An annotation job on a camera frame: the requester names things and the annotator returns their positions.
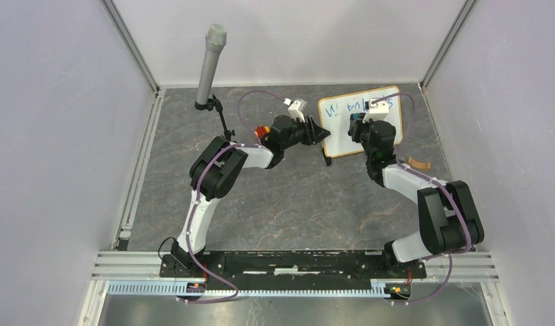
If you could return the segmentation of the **white whiteboard with wooden frame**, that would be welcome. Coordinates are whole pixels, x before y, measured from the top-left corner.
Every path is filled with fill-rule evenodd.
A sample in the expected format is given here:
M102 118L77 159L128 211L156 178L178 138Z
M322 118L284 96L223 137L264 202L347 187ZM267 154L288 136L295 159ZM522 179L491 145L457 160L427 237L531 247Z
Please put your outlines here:
M330 135L323 140L325 155L328 158L337 158L362 152L362 146L353 142L348 136L351 114L364 113L365 106L370 101L398 92L397 86L387 86L319 100L318 113L321 127L330 131Z

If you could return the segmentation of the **blue whiteboard eraser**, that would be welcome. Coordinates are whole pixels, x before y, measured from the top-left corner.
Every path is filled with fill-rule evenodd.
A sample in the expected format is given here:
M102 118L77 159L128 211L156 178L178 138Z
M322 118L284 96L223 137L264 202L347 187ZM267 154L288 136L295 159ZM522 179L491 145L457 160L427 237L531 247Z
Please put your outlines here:
M365 117L365 113L352 113L350 121L361 121Z

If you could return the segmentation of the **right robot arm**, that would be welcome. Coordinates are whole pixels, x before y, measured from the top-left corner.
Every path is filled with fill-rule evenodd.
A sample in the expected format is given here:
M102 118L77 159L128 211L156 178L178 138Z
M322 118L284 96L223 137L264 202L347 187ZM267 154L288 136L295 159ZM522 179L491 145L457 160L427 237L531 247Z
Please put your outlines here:
M392 124L367 119L363 113L349 118L348 135L364 150L368 177L418 208L418 231L384 246L381 266L390 277L401 276L418 259L466 253L484 240L468 184L432 178L400 162L394 153L396 134Z

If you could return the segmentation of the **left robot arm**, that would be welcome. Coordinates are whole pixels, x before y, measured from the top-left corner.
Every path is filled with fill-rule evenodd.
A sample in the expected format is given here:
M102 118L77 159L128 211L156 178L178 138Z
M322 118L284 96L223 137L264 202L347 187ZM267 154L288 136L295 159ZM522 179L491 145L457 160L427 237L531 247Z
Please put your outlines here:
M277 116L271 126L258 126L253 145L215 137L190 169L191 204L183 229L174 239L171 252L161 258L160 276L195 276L202 270L207 232L221 199L233 188L246 168L271 169L295 145L316 145L331 132L312 117Z

